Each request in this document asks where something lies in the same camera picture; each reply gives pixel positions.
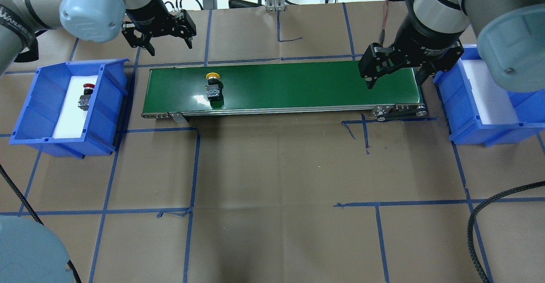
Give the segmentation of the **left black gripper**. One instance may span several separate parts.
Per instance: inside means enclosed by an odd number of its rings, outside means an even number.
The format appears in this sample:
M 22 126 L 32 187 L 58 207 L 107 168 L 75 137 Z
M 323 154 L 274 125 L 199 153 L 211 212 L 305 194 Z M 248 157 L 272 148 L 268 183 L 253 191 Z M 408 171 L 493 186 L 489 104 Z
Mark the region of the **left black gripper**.
M 193 37 L 197 35 L 196 25 L 186 10 L 170 14 L 167 10 L 130 9 L 127 13 L 130 21 L 124 21 L 121 35 L 132 48 L 144 48 L 155 56 L 151 44 L 153 37 L 171 35 L 185 41 L 188 49 L 193 49 Z

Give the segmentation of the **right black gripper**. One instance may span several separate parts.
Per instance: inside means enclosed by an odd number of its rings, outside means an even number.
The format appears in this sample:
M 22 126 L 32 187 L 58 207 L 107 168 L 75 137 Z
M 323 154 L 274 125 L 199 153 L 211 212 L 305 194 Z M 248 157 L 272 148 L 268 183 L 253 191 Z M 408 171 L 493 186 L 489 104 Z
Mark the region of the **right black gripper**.
M 385 47 L 372 43 L 358 62 L 361 78 L 368 90 L 379 78 L 400 69 L 418 68 L 415 82 L 421 86 L 439 71 L 450 71 L 464 53 L 460 41 L 462 33 L 434 31 L 412 19 L 400 25 L 394 42 Z

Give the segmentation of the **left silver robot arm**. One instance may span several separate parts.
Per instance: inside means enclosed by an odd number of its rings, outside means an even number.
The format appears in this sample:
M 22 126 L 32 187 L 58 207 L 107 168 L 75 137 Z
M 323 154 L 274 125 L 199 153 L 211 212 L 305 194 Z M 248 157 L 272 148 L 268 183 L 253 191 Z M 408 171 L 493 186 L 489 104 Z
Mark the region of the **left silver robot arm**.
M 1 73 L 39 59 L 37 37 L 64 29 L 80 40 L 105 43 L 123 34 L 133 48 L 155 55 L 154 37 L 171 35 L 192 49 L 196 25 L 186 10 L 170 13 L 163 0 L 0 0 Z

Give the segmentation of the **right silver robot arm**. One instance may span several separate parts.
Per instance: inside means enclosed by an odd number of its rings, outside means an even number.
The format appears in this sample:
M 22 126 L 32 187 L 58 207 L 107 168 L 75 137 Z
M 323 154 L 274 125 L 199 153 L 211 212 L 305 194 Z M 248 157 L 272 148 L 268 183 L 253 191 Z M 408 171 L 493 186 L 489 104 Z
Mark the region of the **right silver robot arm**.
M 372 89 L 403 68 L 419 68 L 420 85 L 453 68 L 464 53 L 460 37 L 471 27 L 478 54 L 502 89 L 544 89 L 544 0 L 388 0 L 405 2 L 407 15 L 389 46 L 372 43 L 358 63 Z

